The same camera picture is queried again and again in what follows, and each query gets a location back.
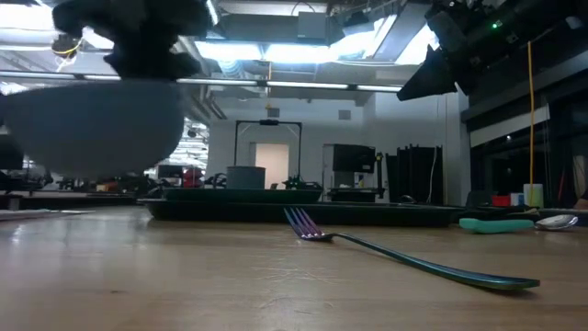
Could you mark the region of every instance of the fork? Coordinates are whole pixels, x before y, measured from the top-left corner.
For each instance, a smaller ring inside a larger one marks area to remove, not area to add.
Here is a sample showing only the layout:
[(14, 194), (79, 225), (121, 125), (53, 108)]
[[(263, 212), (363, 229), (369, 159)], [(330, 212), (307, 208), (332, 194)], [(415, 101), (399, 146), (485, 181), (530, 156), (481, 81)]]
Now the fork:
[(409, 257), (403, 253), (396, 252), (380, 245), (371, 244), (370, 242), (349, 234), (325, 234), (303, 209), (284, 209), (284, 213), (286, 213), (286, 217), (296, 235), (303, 240), (313, 242), (332, 242), (334, 237), (344, 238), (350, 242), (375, 250), (385, 256), (395, 258), (406, 265), (448, 280), (454, 280), (481, 288), (509, 291), (533, 288), (539, 286), (540, 283), (539, 280), (488, 275), (427, 262), (419, 258)]

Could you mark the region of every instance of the fork tines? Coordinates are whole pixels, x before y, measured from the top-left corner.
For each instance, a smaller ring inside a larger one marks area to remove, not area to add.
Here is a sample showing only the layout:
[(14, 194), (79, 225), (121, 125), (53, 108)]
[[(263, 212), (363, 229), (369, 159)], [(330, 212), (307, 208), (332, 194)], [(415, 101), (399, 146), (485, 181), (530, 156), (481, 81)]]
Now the fork tines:
[(302, 239), (310, 239), (324, 236), (324, 233), (314, 223), (309, 216), (301, 208), (285, 208), (284, 213), (288, 218), (288, 222), (292, 226), (292, 229)]

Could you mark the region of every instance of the desk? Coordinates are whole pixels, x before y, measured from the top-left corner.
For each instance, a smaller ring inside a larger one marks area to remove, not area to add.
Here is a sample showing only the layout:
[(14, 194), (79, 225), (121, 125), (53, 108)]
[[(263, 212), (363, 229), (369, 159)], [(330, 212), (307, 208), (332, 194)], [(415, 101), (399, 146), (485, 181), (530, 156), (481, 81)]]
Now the desk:
[(3, 331), (581, 330), (588, 231), (328, 227), (440, 264), (541, 279), (499, 294), (286, 224), (150, 222), (142, 208), (0, 223)]

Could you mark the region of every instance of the doorway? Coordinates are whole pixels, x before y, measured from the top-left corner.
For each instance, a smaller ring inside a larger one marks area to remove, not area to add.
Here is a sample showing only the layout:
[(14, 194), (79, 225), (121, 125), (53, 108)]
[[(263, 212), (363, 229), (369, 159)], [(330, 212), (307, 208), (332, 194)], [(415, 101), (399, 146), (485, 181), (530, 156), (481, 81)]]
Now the doorway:
[(255, 166), (266, 169), (266, 189), (277, 183), (277, 188), (285, 188), (288, 180), (289, 147), (283, 143), (256, 143)]

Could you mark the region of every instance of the white bowl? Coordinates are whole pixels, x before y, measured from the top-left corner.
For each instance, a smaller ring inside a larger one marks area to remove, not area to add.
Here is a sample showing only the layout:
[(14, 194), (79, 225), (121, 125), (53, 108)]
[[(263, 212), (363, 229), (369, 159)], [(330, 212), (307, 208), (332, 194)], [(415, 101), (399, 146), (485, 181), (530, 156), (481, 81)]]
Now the white bowl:
[(106, 177), (154, 166), (182, 136), (179, 86), (129, 81), (4, 97), (6, 127), (33, 161), (64, 176)]

